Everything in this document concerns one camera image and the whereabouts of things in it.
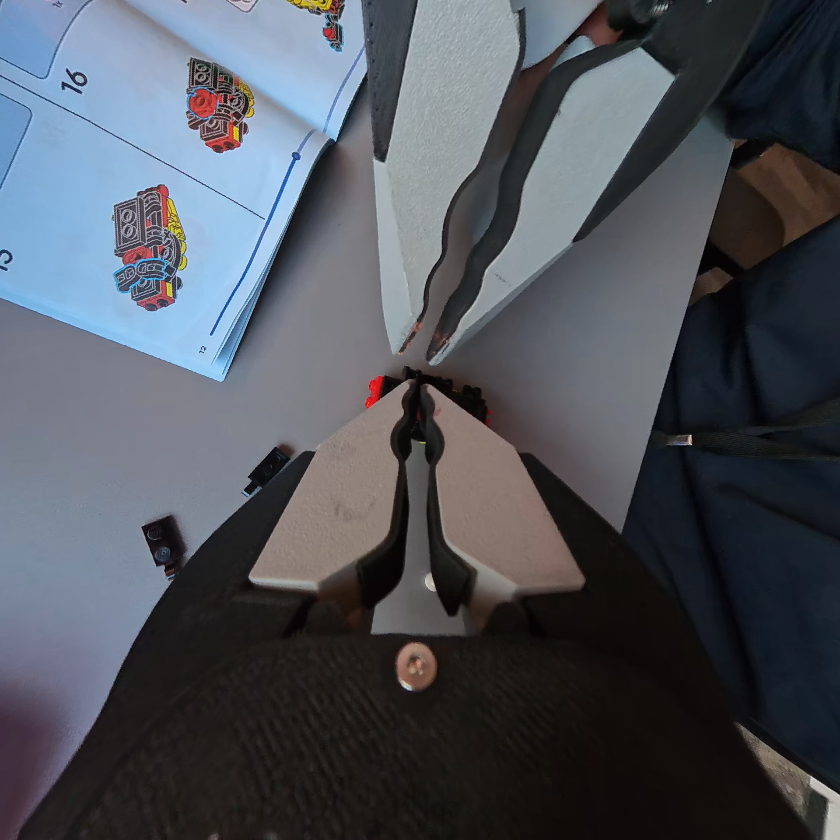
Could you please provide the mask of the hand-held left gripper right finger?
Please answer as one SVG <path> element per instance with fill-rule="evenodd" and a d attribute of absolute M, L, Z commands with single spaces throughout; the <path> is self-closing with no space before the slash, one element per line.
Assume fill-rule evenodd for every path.
<path fill-rule="evenodd" d="M 585 576 L 509 442 L 431 385 L 418 389 L 436 592 L 481 632 L 502 604 L 581 592 Z"/>

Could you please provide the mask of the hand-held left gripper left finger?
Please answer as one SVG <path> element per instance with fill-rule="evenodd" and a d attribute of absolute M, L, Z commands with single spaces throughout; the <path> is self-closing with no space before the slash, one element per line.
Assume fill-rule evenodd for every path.
<path fill-rule="evenodd" d="M 405 381 L 311 454 L 248 574 L 257 593 L 333 604 L 371 632 L 405 569 L 416 420 L 417 382 Z"/>

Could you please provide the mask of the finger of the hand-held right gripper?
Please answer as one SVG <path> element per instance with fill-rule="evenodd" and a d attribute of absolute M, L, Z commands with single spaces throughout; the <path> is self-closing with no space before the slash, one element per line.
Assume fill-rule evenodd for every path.
<path fill-rule="evenodd" d="M 516 93 L 495 204 L 427 347 L 441 364 L 551 267 L 581 232 L 675 84 L 646 49 L 669 2 L 604 2 Z"/>
<path fill-rule="evenodd" d="M 373 2 L 374 197 L 391 350 L 422 325 L 451 207 L 522 66 L 511 2 Z"/>

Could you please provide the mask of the partly built lego model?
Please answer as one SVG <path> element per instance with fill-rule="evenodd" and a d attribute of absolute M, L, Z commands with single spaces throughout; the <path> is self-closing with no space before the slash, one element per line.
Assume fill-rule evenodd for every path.
<path fill-rule="evenodd" d="M 489 428 L 489 409 L 477 386 L 405 367 L 369 384 L 366 411 L 348 426 L 348 440 L 376 461 L 404 464 L 412 442 L 426 442 L 426 421 L 447 444 L 496 454 L 508 444 Z"/>

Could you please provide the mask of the small black lego plate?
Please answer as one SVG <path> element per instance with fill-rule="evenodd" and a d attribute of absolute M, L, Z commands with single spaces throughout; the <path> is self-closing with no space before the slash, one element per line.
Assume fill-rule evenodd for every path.
<path fill-rule="evenodd" d="M 174 516 L 150 521 L 142 526 L 142 532 L 154 565 L 163 570 L 168 582 L 172 582 L 186 556 L 185 543 Z"/>
<path fill-rule="evenodd" d="M 291 461 L 291 457 L 280 447 L 273 447 L 248 473 L 248 483 L 242 490 L 246 498 L 251 498 L 257 491 L 271 482 Z"/>

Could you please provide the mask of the lego instruction booklet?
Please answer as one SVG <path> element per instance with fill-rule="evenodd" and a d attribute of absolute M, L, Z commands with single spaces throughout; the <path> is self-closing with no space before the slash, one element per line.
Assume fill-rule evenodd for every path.
<path fill-rule="evenodd" d="M 2 1 L 1 66 L 1 298 L 222 382 L 361 2 Z"/>

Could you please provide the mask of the person's dark trousers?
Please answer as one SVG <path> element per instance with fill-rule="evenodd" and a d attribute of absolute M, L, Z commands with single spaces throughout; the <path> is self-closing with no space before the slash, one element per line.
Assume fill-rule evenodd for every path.
<path fill-rule="evenodd" d="M 839 778 L 839 219 L 690 306 L 623 536 L 736 718 Z"/>

